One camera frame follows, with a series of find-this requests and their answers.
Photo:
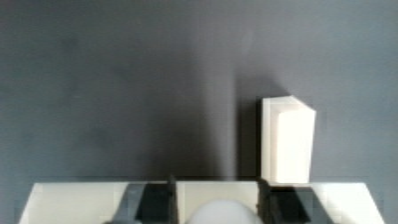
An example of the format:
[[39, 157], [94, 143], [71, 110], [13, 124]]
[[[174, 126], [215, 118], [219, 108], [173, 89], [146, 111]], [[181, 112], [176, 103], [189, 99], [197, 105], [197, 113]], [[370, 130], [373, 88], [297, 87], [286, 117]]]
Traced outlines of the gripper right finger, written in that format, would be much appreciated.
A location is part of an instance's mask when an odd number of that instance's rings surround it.
[[258, 183], [258, 216], [265, 224], [327, 224], [327, 212], [308, 186], [272, 186]]

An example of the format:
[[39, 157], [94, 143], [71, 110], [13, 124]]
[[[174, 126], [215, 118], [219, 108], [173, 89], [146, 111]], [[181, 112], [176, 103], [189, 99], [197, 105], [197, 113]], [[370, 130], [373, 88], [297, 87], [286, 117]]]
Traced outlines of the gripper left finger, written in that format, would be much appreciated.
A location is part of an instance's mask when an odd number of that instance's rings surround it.
[[178, 224], [176, 178], [132, 182], [109, 224]]

